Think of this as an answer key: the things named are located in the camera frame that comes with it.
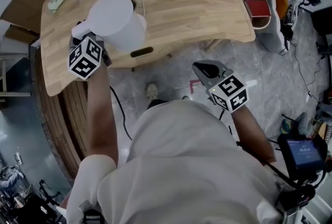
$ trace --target brown cardboard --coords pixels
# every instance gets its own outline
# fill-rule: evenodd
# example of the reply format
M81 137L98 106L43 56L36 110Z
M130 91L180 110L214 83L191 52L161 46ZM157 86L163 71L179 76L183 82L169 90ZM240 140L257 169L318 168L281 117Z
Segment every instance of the brown cardboard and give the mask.
M22 27L10 25L5 33L5 37L15 39L26 44L31 44L38 39L38 34L28 31Z
M40 18L45 0L12 0L1 15L1 19L40 33Z

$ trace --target brown pillow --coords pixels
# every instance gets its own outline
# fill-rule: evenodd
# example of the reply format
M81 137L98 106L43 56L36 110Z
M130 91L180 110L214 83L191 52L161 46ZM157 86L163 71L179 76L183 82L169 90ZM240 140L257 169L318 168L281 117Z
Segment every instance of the brown pillow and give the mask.
M276 12L280 19L283 19L288 9L288 0L276 0Z

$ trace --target white t-shirt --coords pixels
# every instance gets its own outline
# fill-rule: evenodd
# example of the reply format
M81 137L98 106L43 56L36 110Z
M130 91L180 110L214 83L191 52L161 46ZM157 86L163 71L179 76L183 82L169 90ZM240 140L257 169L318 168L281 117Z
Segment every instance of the white t-shirt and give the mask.
M279 195L269 169L237 147L201 104L175 101L147 110L135 125L127 163L85 158L67 206L80 223L84 201L108 224L278 223Z

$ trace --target black pants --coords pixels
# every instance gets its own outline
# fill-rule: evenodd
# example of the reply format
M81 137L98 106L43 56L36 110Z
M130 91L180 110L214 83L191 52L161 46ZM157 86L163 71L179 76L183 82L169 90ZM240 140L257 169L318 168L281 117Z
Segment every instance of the black pants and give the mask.
M153 101L150 102L150 104L149 104L149 106L147 107L147 109L150 109L150 108L152 108L152 107L154 107L154 106L157 106L157 105L159 105L159 104L163 104L163 103L166 103L166 102L168 102L168 101L163 101L163 100L153 100Z

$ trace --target red book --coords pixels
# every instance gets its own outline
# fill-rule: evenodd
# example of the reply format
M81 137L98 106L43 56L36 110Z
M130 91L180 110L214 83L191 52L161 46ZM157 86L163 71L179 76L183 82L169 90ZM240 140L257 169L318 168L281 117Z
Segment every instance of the red book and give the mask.
M269 5L263 0L245 0L244 5L247 8L251 18L263 18L271 16Z

